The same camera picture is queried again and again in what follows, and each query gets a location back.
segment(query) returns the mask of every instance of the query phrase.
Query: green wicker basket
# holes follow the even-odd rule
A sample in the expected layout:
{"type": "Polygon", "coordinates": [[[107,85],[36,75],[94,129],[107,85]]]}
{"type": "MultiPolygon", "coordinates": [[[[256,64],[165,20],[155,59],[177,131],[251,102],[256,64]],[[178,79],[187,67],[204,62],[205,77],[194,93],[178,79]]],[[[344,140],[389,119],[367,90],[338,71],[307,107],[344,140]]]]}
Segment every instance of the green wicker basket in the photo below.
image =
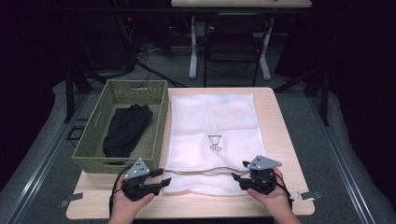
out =
{"type": "Polygon", "coordinates": [[[166,81],[108,80],[81,136],[73,161],[90,174],[118,174],[126,165],[141,158],[151,170],[158,169],[168,109],[166,81]],[[129,158],[106,158],[103,141],[117,108],[148,105],[153,112],[129,158]]]}

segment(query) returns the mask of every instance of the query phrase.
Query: person's left hand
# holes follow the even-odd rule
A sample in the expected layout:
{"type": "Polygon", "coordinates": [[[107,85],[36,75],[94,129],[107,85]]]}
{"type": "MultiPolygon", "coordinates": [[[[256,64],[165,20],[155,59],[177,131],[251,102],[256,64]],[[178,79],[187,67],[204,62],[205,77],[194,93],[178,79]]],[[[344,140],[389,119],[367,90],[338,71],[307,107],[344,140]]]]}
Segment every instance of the person's left hand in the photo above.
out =
{"type": "MultiPolygon", "coordinates": [[[[116,189],[121,189],[122,181],[124,177],[121,177],[117,183],[116,189]]],[[[146,206],[154,198],[154,194],[150,193],[139,201],[133,202],[129,198],[125,197],[122,190],[119,190],[114,194],[113,211],[109,224],[130,224],[136,217],[137,212],[146,206]]]]}

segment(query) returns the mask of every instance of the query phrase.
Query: folded black clothing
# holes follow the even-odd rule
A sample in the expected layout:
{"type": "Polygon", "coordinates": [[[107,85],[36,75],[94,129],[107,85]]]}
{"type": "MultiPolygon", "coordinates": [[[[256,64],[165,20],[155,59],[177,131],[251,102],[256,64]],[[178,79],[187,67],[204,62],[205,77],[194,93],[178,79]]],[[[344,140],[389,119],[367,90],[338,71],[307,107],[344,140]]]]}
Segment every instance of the folded black clothing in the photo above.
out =
{"type": "Polygon", "coordinates": [[[148,105],[116,109],[103,143],[106,156],[128,158],[149,126],[151,118],[152,112],[148,105]]]}

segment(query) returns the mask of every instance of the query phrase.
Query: white cloth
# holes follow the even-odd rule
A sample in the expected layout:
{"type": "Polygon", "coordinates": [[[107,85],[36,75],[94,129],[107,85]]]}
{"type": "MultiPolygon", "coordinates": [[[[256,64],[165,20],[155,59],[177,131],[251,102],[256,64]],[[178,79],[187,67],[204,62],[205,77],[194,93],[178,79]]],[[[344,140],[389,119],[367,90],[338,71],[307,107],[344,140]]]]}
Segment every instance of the white cloth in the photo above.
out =
{"type": "Polygon", "coordinates": [[[253,94],[173,96],[164,193],[246,194],[231,172],[246,174],[242,161],[266,156],[253,94]]]}

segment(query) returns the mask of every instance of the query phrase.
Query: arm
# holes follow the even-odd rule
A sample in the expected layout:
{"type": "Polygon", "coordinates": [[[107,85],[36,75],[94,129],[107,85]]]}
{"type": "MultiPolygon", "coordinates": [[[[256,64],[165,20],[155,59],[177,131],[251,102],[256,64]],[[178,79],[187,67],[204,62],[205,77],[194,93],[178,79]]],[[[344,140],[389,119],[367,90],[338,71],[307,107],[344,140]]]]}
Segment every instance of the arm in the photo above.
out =
{"type": "MultiPolygon", "coordinates": [[[[117,189],[121,189],[124,177],[120,178],[117,183],[117,189]]],[[[114,195],[113,212],[109,224],[130,224],[136,217],[140,209],[146,206],[154,198],[154,194],[148,194],[139,201],[133,202],[125,197],[122,190],[119,190],[114,195]]]]}
{"type": "MultiPolygon", "coordinates": [[[[276,182],[284,185],[281,179],[283,178],[282,173],[276,168],[273,169],[274,172],[280,176],[276,176],[276,182]]],[[[262,203],[279,224],[301,224],[300,220],[290,209],[286,192],[279,186],[276,186],[268,195],[261,194],[254,189],[248,189],[247,193],[252,198],[262,203]]]]}

